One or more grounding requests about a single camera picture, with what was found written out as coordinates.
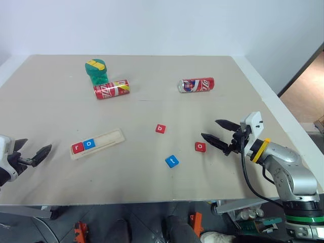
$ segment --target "letter r block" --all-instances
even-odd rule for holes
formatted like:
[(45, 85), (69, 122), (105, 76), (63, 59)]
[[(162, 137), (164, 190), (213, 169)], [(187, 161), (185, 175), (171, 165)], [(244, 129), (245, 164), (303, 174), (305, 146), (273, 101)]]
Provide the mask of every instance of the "letter r block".
[(84, 151), (83, 143), (76, 143), (71, 146), (73, 154), (80, 153)]

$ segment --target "coca-cola can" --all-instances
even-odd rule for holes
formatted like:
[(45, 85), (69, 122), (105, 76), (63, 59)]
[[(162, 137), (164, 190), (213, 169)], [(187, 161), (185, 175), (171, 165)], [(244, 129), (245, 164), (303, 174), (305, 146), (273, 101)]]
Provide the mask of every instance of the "coca-cola can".
[(129, 94), (130, 92), (130, 86), (126, 79), (93, 86), (93, 89), (95, 90), (95, 94), (99, 100)]
[(179, 91), (180, 93), (209, 91), (214, 85), (212, 77), (182, 79), (179, 81)]

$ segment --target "letter o block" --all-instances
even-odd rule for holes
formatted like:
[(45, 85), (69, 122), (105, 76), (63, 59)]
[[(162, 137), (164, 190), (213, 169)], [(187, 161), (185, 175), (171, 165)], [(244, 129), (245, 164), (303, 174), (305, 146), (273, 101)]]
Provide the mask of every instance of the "letter o block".
[(199, 151), (199, 152), (206, 152), (206, 144), (205, 143), (199, 143), (199, 142), (196, 142), (194, 144), (194, 148), (196, 151)]

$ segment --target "shoe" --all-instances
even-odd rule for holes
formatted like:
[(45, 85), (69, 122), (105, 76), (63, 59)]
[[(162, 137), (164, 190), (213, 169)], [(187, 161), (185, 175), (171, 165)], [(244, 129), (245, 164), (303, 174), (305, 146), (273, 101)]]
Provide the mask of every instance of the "shoe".
[(206, 232), (200, 236), (201, 243), (232, 243), (235, 236), (217, 232)]

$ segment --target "white wall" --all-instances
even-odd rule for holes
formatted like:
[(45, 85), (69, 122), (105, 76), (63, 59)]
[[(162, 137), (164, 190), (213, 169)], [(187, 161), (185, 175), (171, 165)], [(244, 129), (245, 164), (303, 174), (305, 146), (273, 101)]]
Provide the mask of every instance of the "white wall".
[(324, 41), (322, 0), (11, 0), (0, 7), (2, 45), (13, 54), (246, 55), (276, 92)]

